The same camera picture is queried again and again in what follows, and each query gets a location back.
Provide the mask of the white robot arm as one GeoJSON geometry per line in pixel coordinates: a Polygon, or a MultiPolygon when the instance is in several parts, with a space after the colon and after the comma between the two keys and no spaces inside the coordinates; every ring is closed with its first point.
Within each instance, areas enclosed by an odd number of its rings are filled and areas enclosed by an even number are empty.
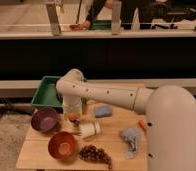
{"type": "Polygon", "coordinates": [[[72,69],[57,81],[56,90],[65,109],[87,98],[144,114],[148,171],[196,171],[196,99],[187,89],[91,84],[83,80],[80,70],[72,69]]]}

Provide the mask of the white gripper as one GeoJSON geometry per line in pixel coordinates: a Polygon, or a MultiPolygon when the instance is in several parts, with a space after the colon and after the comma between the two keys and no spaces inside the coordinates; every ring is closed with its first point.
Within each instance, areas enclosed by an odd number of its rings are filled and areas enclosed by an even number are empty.
{"type": "Polygon", "coordinates": [[[66,120],[77,121],[81,118],[82,114],[82,100],[75,96],[64,96],[62,108],[66,120]]]}

